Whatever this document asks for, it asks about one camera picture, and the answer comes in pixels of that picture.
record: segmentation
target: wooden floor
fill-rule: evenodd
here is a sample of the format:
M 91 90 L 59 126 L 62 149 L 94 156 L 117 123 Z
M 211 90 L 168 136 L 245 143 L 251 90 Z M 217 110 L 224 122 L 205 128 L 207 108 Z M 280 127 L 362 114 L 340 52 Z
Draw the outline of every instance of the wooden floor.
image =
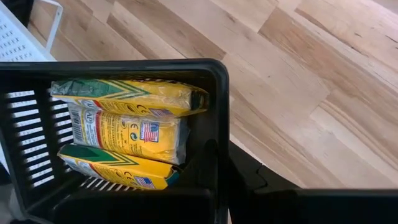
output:
M 57 60 L 211 57 L 231 140 L 302 187 L 398 186 L 395 0 L 58 0 Z M 36 1 L 45 42 L 54 8 Z

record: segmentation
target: white wire rack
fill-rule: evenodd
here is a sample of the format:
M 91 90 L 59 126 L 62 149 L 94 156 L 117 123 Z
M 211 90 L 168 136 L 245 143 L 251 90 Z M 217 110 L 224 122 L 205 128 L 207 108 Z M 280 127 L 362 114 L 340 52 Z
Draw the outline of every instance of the white wire rack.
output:
M 50 50 L 57 33 L 63 7 L 53 0 L 41 0 L 57 7 L 46 46 L 26 29 L 13 13 L 0 1 L 0 62 L 53 62 Z M 6 165 L 0 146 L 0 162 Z

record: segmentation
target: plastic wrapper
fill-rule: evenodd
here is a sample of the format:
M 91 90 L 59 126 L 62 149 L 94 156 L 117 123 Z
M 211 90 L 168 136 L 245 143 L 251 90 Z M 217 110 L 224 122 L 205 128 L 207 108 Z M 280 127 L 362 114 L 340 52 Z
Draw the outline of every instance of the plastic wrapper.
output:
M 145 190 L 162 190 L 178 179 L 171 164 L 88 146 L 65 145 L 58 153 L 82 174 Z
M 51 95 L 87 108 L 158 118 L 205 111 L 209 98 L 201 88 L 164 80 L 56 81 Z
M 69 104 L 76 144 L 179 165 L 185 162 L 185 119 L 154 119 Z

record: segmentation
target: american flag logo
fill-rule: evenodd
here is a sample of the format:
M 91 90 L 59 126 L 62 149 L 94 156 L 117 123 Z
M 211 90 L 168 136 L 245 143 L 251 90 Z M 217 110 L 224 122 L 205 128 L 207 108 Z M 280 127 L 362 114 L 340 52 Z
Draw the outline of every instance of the american flag logo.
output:
M 155 186 L 152 183 L 152 181 L 150 180 L 150 178 L 138 177 L 138 176 L 134 176 L 134 178 L 135 178 L 136 182 L 138 183 L 138 185 L 141 185 L 141 186 L 149 188 L 149 189 L 155 189 Z
M 159 142 L 159 122 L 142 122 L 139 139 L 144 142 Z

